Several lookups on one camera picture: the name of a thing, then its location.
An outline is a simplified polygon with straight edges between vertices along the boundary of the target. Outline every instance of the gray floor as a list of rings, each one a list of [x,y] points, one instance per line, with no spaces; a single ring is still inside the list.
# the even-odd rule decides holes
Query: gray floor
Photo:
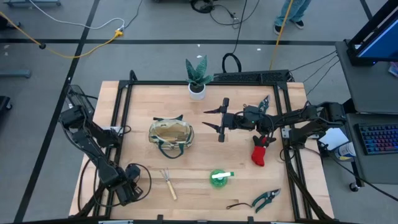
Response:
[[[241,14],[243,1],[220,0],[231,11]],[[243,24],[241,39],[276,40],[272,21],[279,13],[281,0],[261,1],[252,18]],[[375,13],[385,0],[366,0]],[[93,0],[62,1],[62,7],[44,9],[57,19],[85,23]],[[101,0],[93,25],[113,17],[129,20],[136,11],[138,0]],[[248,1],[248,11],[256,0]],[[9,17],[21,21],[30,35],[40,39],[79,39],[83,28],[57,24],[35,9],[0,5]],[[215,17],[229,22],[224,12]],[[342,40],[352,37],[367,21],[359,0],[314,0],[304,17],[306,28],[298,30],[288,24],[284,40]],[[119,27],[113,22],[100,30],[91,30],[88,39],[107,39]],[[183,0],[163,0],[155,4],[144,0],[137,19],[125,31],[123,39],[235,39],[237,30],[215,24],[208,15],[198,14]],[[14,31],[0,32],[0,39],[24,38]],[[68,55],[75,53],[77,44],[49,44]],[[95,44],[85,44],[83,52]],[[97,95],[104,80],[127,79],[133,69],[140,80],[184,80],[184,60],[197,63],[199,55],[209,58],[209,73],[221,72],[222,56],[233,50],[233,45],[156,44],[107,45],[88,57],[80,59],[73,83],[86,94]],[[243,70],[267,70],[274,46],[239,45],[236,55]],[[283,45],[279,47],[273,69],[293,69],[334,51],[332,46]],[[55,105],[69,71],[71,60],[60,58],[34,44],[0,44],[0,69],[28,68],[32,78],[0,79],[0,95],[12,98],[14,108],[0,126],[0,223],[12,222],[31,174]],[[294,71],[297,82],[304,81],[326,60]],[[323,67],[305,82],[311,90],[327,71]],[[236,71],[232,61],[227,70]],[[308,96],[312,103],[321,101],[344,102],[349,92],[339,64]],[[24,221],[63,218],[68,215],[75,189],[82,153],[72,148],[61,129],[56,128],[47,158],[40,173]],[[325,160],[325,175],[335,217],[347,222],[397,223],[398,204],[370,187],[352,193],[348,184],[352,176],[333,161]],[[378,185],[398,195],[396,185]]]

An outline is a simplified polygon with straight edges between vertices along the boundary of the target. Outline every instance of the jeans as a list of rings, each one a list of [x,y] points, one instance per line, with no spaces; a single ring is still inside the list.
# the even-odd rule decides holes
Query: jeans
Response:
[[[293,0],[292,7],[290,8],[290,13],[287,16],[286,21],[288,20],[291,20],[293,22],[301,21],[301,18],[304,16],[304,11],[307,9],[310,2],[311,0]],[[276,17],[275,19],[275,26],[282,26],[289,4],[290,0],[286,0],[280,12],[280,16]]]

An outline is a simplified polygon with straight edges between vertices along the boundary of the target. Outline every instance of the computer monitor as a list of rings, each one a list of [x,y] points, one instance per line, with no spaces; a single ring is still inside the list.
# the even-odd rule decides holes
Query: computer monitor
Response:
[[[352,65],[398,62],[398,1],[390,0],[348,43]]]

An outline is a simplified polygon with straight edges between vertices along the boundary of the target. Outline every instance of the wooden table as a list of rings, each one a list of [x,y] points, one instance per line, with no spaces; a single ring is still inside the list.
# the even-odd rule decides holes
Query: wooden table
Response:
[[[102,84],[94,115],[94,122],[100,126],[109,126],[111,123],[117,86],[118,82]],[[288,89],[292,110],[302,108],[307,100],[303,84],[288,83]],[[228,111],[236,113],[242,110],[243,104],[257,106],[266,95],[271,95],[267,114],[277,114],[273,87],[207,86],[206,98],[193,101],[189,97],[186,85],[134,85],[127,117],[127,125],[132,131],[124,137],[120,166],[124,169],[132,162],[146,166],[152,175],[152,190],[148,197],[140,202],[113,208],[111,218],[155,220],[157,215],[161,214],[165,220],[245,221],[248,216],[253,216],[255,221],[294,221],[286,166],[279,158],[282,149],[280,131],[275,131],[277,140],[267,148],[265,166],[259,167],[251,160],[252,136],[258,135],[257,132],[226,130],[225,142],[220,143],[218,134],[201,123],[206,121],[220,124],[221,115],[203,112],[218,108],[224,97],[229,98]],[[284,106],[282,91],[280,95]],[[193,126],[193,146],[178,159],[168,159],[160,153],[155,144],[148,141],[149,126],[154,122],[153,117],[175,118],[180,114],[184,115],[184,121]],[[317,149],[314,140],[308,140],[306,146]],[[308,191],[325,213],[333,217],[321,159],[315,153],[306,150],[301,150],[301,157]],[[86,156],[83,158],[81,168],[87,159]],[[170,170],[170,179],[177,193],[176,201],[172,199],[159,172],[166,167]],[[213,169],[233,171],[235,177],[229,178],[227,186],[223,189],[214,189],[209,183],[210,172]],[[93,195],[94,170],[94,165],[90,163],[83,178],[82,206]],[[148,185],[148,176],[142,170],[139,186],[146,192]],[[282,189],[281,193],[257,214],[254,213],[254,209],[244,205],[231,210],[225,209],[234,203],[251,203],[260,194],[279,188]],[[78,211],[77,191],[78,185],[70,209],[71,215]],[[304,217],[301,209],[302,198],[299,196],[300,214]]]

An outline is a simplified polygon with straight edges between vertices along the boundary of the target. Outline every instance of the green roll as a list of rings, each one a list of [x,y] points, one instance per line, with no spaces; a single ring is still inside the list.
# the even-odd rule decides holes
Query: green roll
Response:
[[[222,177],[222,178],[213,179],[213,178],[211,178],[211,176],[215,175],[215,174],[222,174],[222,173],[225,173],[225,171],[217,169],[217,170],[213,170],[210,174],[210,184],[217,189],[223,188],[226,185],[226,183],[228,182],[228,178]]]

